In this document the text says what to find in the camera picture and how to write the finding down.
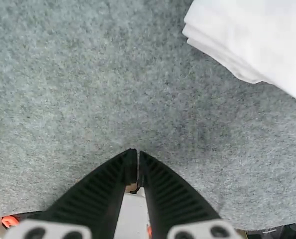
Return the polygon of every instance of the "black plastic jaw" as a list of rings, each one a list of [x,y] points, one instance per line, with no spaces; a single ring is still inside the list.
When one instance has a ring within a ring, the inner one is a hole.
[[[220,218],[186,181],[169,167],[135,149],[108,160],[59,198],[36,219],[87,226],[93,239],[112,239],[125,187],[144,187],[152,236],[165,239],[175,225]]]

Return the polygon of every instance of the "gray carpet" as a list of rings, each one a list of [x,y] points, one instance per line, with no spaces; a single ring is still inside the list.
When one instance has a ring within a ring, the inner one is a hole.
[[[0,215],[130,147],[233,226],[296,222],[296,100],[185,43],[191,0],[0,1]]]

